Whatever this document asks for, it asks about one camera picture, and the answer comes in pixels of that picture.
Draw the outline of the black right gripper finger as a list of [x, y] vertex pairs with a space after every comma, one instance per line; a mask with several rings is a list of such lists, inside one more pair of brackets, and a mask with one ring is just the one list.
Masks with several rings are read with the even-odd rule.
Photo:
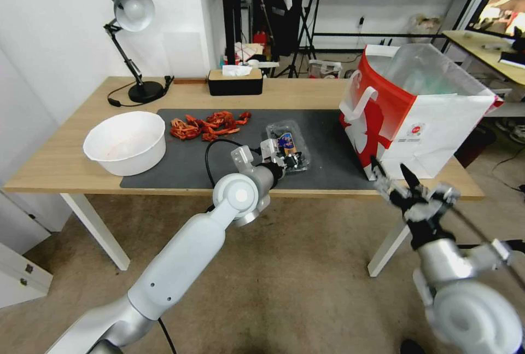
[[395, 194], [398, 193], [395, 183], [387, 176], [381, 163], [374, 155], [370, 156], [370, 162], [371, 171], [376, 179], [374, 186], [377, 192], [387, 202], [393, 203], [393, 199], [396, 197]]
[[403, 163], [400, 164], [401, 172], [409, 187], [409, 195], [402, 199], [402, 206], [413, 206], [416, 204], [427, 204], [428, 189], [424, 187], [417, 176]]

